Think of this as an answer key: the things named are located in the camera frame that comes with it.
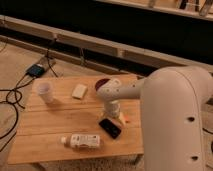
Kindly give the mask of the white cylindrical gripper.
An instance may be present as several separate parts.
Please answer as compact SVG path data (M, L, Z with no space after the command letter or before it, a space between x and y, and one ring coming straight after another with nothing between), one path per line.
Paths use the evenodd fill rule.
M118 117L117 120L123 125L126 125L126 119L120 112L120 103L117 100L104 103L104 113L110 117Z

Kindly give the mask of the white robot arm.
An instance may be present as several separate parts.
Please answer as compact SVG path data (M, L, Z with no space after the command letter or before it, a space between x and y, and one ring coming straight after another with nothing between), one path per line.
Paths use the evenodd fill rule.
M140 101L145 171L205 171L201 108L213 96L213 76L198 66L165 67L123 84L96 82L104 113L120 113L113 102Z

